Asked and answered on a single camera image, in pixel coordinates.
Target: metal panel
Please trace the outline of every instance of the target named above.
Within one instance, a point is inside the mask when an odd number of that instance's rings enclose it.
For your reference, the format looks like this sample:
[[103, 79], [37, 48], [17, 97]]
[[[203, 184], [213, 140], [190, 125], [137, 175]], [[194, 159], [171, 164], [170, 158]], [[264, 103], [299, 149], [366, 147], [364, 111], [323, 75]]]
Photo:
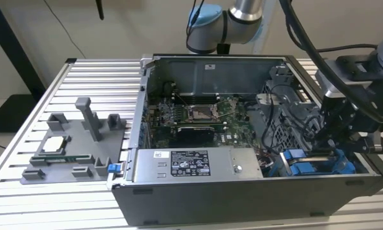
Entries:
[[[308, 59], [298, 60], [303, 68], [314, 73], [316, 67]], [[69, 83], [87, 84], [90, 82], [110, 84], [111, 82], [129, 83], [141, 79], [135, 69], [122, 67], [138, 67], [138, 60], [77, 60], [73, 65], [66, 65], [54, 83], [49, 87], [42, 101], [32, 113], [25, 125], [20, 129], [14, 140], [0, 158], [0, 230], [2, 229], [89, 229], [89, 228], [118, 228], [127, 227], [122, 213], [115, 206], [111, 193], [106, 189], [106, 182], [65, 183], [65, 184], [34, 184], [21, 185], [16, 178], [28, 163], [32, 151], [37, 148], [37, 141], [43, 137], [47, 130], [43, 122], [49, 116], [45, 108], [65, 109], [73, 105], [78, 96], [90, 96], [93, 105], [111, 108], [109, 111], [98, 111], [101, 118], [106, 115], [119, 113], [127, 118], [127, 133], [130, 134], [134, 111], [113, 110], [113, 106], [134, 102], [138, 90], [129, 92], [126, 89], [67, 89], [57, 88]], [[63, 71], [73, 68], [77, 76], [66, 76]], [[91, 72], [135, 72], [133, 76], [107, 76], [107, 74], [86, 74]], [[66, 112], [69, 119], [78, 119], [77, 112]], [[125, 159], [127, 151], [122, 150], [121, 159]], [[271, 220], [247, 223], [210, 224], [195, 226], [181, 226], [174, 229], [182, 230], [242, 230], [242, 229], [284, 229], [291, 230], [368, 230], [383, 229], [383, 190], [374, 196], [355, 198], [328, 218], [302, 218], [288, 220]]]

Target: slotted aluminum surface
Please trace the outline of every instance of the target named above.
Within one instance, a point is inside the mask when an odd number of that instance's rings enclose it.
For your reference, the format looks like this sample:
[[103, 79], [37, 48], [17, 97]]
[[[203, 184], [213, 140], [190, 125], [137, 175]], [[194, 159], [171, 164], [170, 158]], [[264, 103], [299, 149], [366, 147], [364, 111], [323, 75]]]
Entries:
[[[299, 63], [315, 79], [314, 63], [307, 59], [299, 59]], [[127, 226], [105, 182], [21, 185], [17, 180], [47, 129], [45, 120], [50, 112], [65, 112], [67, 119], [81, 118], [73, 107], [78, 96], [91, 97], [91, 109], [97, 111], [99, 118], [106, 118], [109, 113], [118, 113], [127, 119], [121, 154], [122, 158], [125, 157], [127, 145], [125, 142], [130, 134], [141, 77], [138, 69], [138, 60], [77, 60], [75, 64], [63, 66], [42, 101], [0, 158], [0, 229], [54, 230], [118, 227], [137, 229]], [[328, 218], [177, 226], [166, 229], [274, 230], [282, 228], [291, 230], [383, 229], [383, 190], [374, 196], [354, 199]]]

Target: circuit board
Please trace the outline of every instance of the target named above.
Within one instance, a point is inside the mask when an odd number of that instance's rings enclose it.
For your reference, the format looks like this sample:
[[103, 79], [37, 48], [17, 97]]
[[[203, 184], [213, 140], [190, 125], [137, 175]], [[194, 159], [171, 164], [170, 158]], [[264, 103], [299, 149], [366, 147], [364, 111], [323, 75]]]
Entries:
[[[151, 148], [234, 146], [259, 151], [244, 103], [238, 97], [218, 97], [214, 104], [175, 104], [162, 99], [147, 110]], [[194, 130], [190, 136], [193, 144], [177, 143], [181, 131], [185, 133], [189, 129]]]

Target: blue latch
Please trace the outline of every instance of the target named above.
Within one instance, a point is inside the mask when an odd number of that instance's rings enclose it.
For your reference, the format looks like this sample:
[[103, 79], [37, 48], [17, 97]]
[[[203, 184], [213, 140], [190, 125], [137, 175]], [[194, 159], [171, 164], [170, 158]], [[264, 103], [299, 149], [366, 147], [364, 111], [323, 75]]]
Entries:
[[119, 173], [121, 172], [121, 164], [110, 164], [107, 166], [107, 173]]

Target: warning label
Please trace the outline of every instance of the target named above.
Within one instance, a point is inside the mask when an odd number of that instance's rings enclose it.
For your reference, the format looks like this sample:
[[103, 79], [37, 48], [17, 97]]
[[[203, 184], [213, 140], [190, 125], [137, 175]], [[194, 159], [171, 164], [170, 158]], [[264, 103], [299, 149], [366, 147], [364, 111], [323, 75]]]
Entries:
[[171, 176], [210, 176], [207, 151], [171, 151]]

